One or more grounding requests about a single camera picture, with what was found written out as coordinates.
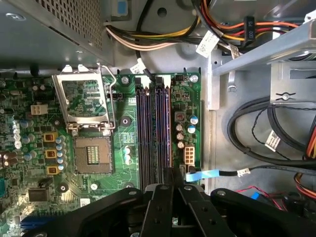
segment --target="yellow wire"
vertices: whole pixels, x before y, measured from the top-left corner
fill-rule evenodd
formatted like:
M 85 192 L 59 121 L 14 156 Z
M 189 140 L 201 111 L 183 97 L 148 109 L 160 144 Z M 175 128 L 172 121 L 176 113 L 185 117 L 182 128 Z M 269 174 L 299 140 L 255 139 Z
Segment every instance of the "yellow wire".
M 185 28 L 185 29 L 183 29 L 181 31 L 168 33 L 168 34 L 163 34 L 163 35 L 158 35 L 158 36 L 145 36 L 145 35 L 133 35 L 133 36 L 143 37 L 143 38 L 164 38 L 164 37 L 181 36 L 181 35 L 184 35 L 186 32 L 188 32 L 190 28 L 191 28 L 191 26 L 188 27 L 188 28 Z

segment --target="ram slot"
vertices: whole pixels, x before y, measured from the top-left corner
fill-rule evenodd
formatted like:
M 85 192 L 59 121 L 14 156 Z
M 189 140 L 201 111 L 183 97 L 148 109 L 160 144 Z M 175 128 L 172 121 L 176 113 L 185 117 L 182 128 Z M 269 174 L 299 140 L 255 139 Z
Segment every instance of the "ram slot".
M 156 136 L 158 182 L 163 181 L 163 169 L 169 166 L 170 157 L 170 100 L 168 89 L 161 78 L 156 78 Z
M 140 81 L 136 80 L 136 106 L 138 130 L 138 165 L 140 187 L 144 191 L 146 186 L 153 184 L 153 159 L 152 159 L 152 113 L 151 96 L 148 88 L 142 88 Z

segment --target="cable label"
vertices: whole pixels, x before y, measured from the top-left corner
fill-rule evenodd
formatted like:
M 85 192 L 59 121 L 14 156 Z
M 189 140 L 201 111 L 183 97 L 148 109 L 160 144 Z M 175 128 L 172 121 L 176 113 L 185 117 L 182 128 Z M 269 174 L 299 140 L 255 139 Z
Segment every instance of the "cable label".
M 242 176 L 244 176 L 246 174 L 250 174 L 249 168 L 237 170 L 238 177 L 242 177 Z
M 219 38 L 212 32 L 208 31 L 201 40 L 201 43 L 198 45 L 196 52 L 203 57 L 208 58 L 218 41 Z
M 146 69 L 145 64 L 143 63 L 141 58 L 138 58 L 137 62 L 138 63 L 135 66 L 131 67 L 130 70 L 133 74 L 143 74 L 143 71 Z
M 265 146 L 268 147 L 273 152 L 276 152 L 277 146 L 281 139 L 276 135 L 276 133 L 272 130 L 268 139 L 265 143 Z

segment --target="orange wire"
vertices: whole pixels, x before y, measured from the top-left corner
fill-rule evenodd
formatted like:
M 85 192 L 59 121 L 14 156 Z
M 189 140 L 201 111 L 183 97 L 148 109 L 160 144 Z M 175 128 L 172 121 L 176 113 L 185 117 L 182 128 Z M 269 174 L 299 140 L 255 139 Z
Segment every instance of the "orange wire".
M 204 4 L 204 8 L 205 8 L 205 11 L 206 11 L 207 16 L 209 17 L 209 19 L 210 19 L 217 27 L 222 28 L 222 29 L 224 29 L 224 30 L 231 30 L 231 29 L 234 29 L 234 28 L 237 28 L 237 27 L 240 27 L 240 26 L 243 26 L 243 25 L 244 25 L 244 23 L 239 23 L 239 24 L 234 25 L 234 26 L 224 26 L 224 25 L 219 24 L 219 23 L 216 22 L 216 21 L 211 17 L 211 15 L 209 14 L 209 10 L 208 10 L 208 6 L 207 6 L 206 0 L 203 0 L 203 4 Z M 294 27 L 294 28 L 297 28 L 297 27 L 298 27 L 298 26 L 295 25 L 295 24 L 287 23 L 287 22 L 257 22 L 256 25 L 257 25 L 257 26 L 282 25 L 282 26 L 290 26 L 290 27 Z

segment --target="white cable tag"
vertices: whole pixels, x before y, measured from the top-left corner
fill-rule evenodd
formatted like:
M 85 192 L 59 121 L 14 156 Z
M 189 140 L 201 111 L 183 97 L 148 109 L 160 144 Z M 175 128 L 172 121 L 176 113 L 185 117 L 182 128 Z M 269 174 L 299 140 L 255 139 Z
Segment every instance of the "white cable tag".
M 238 177 L 242 177 L 245 174 L 250 174 L 249 168 L 237 170 Z
M 280 138 L 276 135 L 276 133 L 272 130 L 268 139 L 265 143 L 265 146 L 268 147 L 273 152 L 276 152 L 277 146 L 280 142 Z
M 89 198 L 80 198 L 80 207 L 87 206 L 88 204 L 90 204 Z
M 203 57 L 208 58 L 218 41 L 219 38 L 212 32 L 208 31 L 203 37 L 201 43 L 199 43 L 196 52 Z
M 235 45 L 229 44 L 230 51 L 232 52 L 233 59 L 238 58 L 241 56 L 238 48 Z
M 137 64 L 130 68 L 133 74 L 143 74 L 144 69 L 146 68 L 141 58 L 137 59 Z

